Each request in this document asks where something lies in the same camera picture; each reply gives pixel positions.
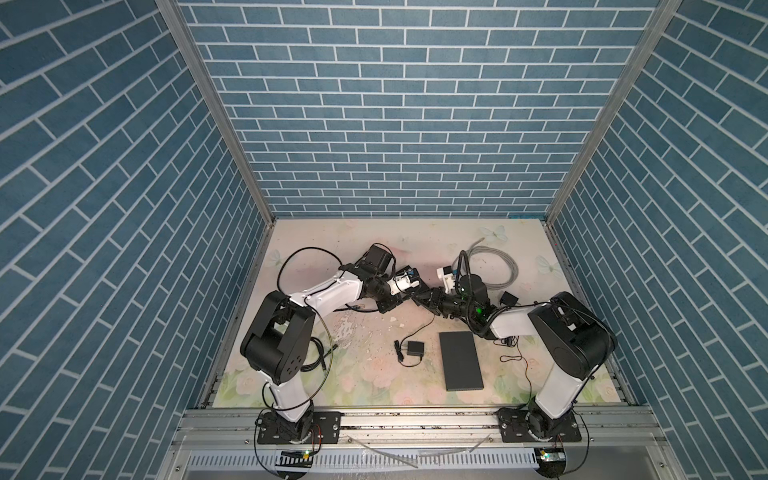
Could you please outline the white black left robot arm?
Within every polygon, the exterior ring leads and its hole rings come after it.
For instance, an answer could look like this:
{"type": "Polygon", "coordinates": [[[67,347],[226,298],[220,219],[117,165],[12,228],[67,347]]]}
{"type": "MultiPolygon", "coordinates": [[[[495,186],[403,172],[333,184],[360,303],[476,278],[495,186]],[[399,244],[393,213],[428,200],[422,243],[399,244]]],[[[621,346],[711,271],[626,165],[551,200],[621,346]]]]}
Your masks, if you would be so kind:
{"type": "Polygon", "coordinates": [[[312,406],[300,378],[317,320],[363,300],[378,312],[398,305],[396,259],[380,243],[372,244],[354,263],[342,264],[328,279],[304,290],[267,294],[246,330],[240,354],[266,379],[274,398],[271,410],[297,423],[312,406]]]}

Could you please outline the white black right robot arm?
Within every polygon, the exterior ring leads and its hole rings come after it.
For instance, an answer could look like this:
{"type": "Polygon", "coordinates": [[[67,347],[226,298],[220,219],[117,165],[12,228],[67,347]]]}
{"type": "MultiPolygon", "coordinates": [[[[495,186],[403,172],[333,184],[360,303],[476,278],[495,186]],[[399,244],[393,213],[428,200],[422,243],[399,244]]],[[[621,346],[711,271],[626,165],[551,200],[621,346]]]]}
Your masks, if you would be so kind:
{"type": "Polygon", "coordinates": [[[493,303],[488,286],[475,274],[432,288],[421,304],[429,311],[464,323],[486,340],[536,336],[552,359],[552,368],[532,398],[532,413],[555,421],[572,410],[589,380],[616,347],[615,334],[568,291],[528,304],[507,291],[493,303]]]}

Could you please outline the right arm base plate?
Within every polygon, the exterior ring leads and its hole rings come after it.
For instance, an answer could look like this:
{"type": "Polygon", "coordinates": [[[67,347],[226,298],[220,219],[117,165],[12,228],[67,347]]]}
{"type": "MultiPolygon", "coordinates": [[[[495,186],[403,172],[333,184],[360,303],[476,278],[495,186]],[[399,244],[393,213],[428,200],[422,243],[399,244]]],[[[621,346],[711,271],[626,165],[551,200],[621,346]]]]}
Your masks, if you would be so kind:
{"type": "Polygon", "coordinates": [[[552,419],[538,409],[503,407],[496,412],[504,443],[580,442],[582,434],[572,410],[552,419]]]}

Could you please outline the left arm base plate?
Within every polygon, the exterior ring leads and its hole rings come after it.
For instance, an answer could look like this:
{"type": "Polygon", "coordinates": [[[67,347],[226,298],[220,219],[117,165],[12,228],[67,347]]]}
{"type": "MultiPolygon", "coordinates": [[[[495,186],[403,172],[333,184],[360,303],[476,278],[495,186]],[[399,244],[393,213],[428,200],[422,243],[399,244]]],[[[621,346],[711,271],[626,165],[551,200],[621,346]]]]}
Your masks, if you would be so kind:
{"type": "Polygon", "coordinates": [[[297,421],[291,422],[271,410],[258,420],[256,441],[260,445],[337,444],[342,414],[339,411],[307,410],[297,421]]]}

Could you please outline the black power adapter with cord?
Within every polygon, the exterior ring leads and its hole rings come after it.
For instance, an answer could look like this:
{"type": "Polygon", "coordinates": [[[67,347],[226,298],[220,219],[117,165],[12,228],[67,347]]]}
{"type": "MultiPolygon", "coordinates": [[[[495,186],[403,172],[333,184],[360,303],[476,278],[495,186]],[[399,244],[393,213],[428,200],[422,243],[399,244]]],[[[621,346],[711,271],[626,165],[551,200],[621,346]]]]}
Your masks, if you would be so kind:
{"type": "Polygon", "coordinates": [[[407,334],[402,339],[393,342],[397,361],[402,367],[414,368],[422,363],[425,354],[425,344],[423,341],[415,340],[414,337],[431,326],[434,323],[434,320],[435,316],[432,316],[428,322],[420,325],[415,331],[407,334]],[[416,362],[411,364],[407,363],[407,357],[414,357],[416,362]]]}

